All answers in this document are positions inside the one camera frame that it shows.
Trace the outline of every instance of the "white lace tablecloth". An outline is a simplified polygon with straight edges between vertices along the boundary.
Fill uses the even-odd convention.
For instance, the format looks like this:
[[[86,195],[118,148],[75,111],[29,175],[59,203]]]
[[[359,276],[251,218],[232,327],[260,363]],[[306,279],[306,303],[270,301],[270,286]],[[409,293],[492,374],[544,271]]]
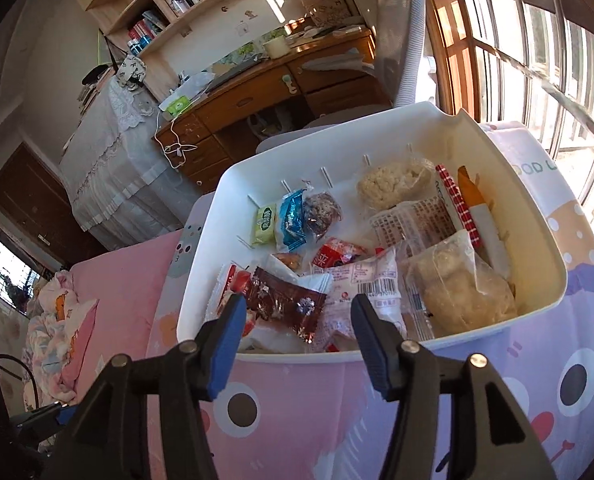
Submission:
[[[113,76],[62,157],[74,217],[108,249],[181,228],[200,196],[152,142],[156,130],[157,103],[144,89],[121,88]]]

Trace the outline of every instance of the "floral blanket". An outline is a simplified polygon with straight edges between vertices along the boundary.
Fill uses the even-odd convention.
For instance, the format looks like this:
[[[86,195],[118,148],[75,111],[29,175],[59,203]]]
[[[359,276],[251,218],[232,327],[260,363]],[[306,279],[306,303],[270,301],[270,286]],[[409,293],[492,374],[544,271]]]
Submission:
[[[79,303],[72,274],[60,271],[39,292],[43,313],[31,318],[22,359],[33,371],[39,404],[71,402],[88,339],[95,326],[99,300]],[[24,404],[35,409],[30,379],[24,384]]]

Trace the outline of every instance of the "drawer handle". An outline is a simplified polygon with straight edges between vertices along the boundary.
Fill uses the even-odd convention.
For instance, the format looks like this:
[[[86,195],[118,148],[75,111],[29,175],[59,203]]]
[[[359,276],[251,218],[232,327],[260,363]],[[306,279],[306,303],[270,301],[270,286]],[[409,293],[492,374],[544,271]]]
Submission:
[[[284,84],[288,88],[288,93],[290,95],[295,95],[297,93],[297,88],[293,84],[293,78],[292,77],[290,77],[288,74],[284,74],[284,75],[282,75],[282,81],[284,82]]]
[[[239,101],[235,106],[237,108],[241,108],[243,106],[246,106],[247,104],[253,102],[253,98],[252,97],[244,97],[244,99],[242,99],[241,101]]]

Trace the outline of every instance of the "small plastic basket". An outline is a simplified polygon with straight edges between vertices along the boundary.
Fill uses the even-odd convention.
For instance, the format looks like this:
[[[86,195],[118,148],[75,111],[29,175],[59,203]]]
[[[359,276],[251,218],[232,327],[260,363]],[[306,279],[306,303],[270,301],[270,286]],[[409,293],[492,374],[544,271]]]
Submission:
[[[330,234],[358,242],[369,231],[369,213],[355,186],[366,166],[399,160],[412,143],[416,152],[456,175],[465,165],[479,189],[494,202],[492,215],[506,238],[520,317],[555,306],[566,290],[564,262],[537,205],[509,162],[464,111],[447,116],[430,103],[394,108],[320,130],[231,166],[219,181],[190,270],[177,324],[177,339],[194,338],[221,266],[259,261],[273,247],[249,245],[258,206],[279,200],[308,180],[330,190],[344,219]],[[427,348],[481,338],[516,318],[471,332],[424,342]],[[325,354],[239,354],[238,359],[269,363],[347,362],[359,352]]]

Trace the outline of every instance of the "blue snack package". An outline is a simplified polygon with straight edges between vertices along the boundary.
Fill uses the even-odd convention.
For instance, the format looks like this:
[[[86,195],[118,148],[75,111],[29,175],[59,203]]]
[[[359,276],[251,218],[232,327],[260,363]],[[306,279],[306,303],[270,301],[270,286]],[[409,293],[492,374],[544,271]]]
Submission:
[[[284,196],[277,207],[275,240],[280,253],[294,251],[306,243],[303,231],[303,189]]]

